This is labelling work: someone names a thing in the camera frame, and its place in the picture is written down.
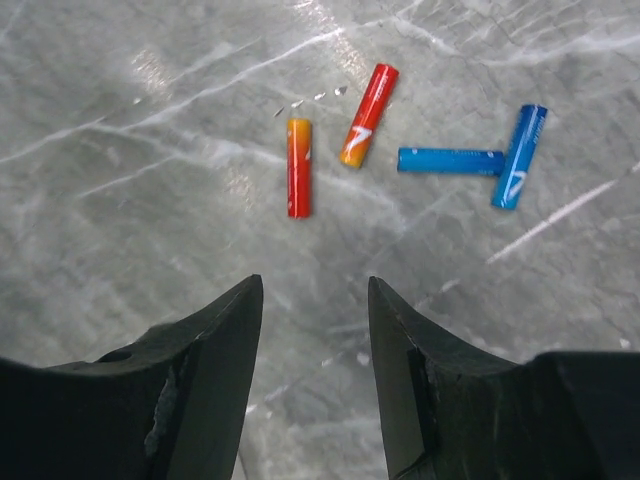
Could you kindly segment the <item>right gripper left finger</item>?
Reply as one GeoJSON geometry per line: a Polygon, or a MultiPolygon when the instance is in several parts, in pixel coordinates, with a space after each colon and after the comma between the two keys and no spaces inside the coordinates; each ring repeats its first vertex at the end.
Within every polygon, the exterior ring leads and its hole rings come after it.
{"type": "Polygon", "coordinates": [[[5,479],[228,479],[262,323],[251,275],[93,362],[1,363],[5,479]]]}

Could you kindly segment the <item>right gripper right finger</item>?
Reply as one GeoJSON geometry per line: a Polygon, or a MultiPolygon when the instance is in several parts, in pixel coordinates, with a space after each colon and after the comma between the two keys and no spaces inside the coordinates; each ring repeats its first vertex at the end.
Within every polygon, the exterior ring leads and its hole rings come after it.
{"type": "Polygon", "coordinates": [[[552,351],[516,364],[368,284],[372,361],[393,479],[635,479],[639,356],[552,351]]]}

